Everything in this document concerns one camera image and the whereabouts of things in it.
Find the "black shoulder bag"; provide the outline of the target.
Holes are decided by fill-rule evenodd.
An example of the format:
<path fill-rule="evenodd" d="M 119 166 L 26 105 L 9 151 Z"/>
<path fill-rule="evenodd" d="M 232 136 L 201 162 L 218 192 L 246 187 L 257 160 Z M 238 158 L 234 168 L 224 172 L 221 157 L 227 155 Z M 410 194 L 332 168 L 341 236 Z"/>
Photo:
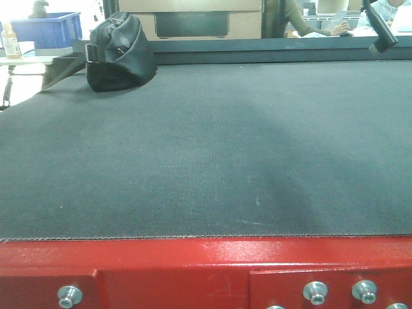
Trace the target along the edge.
<path fill-rule="evenodd" d="M 69 77 L 81 64 L 95 92 L 132 89 L 147 84 L 157 65 L 139 18 L 129 12 L 115 12 L 90 34 L 89 43 L 66 69 L 42 87 L 46 90 Z"/>

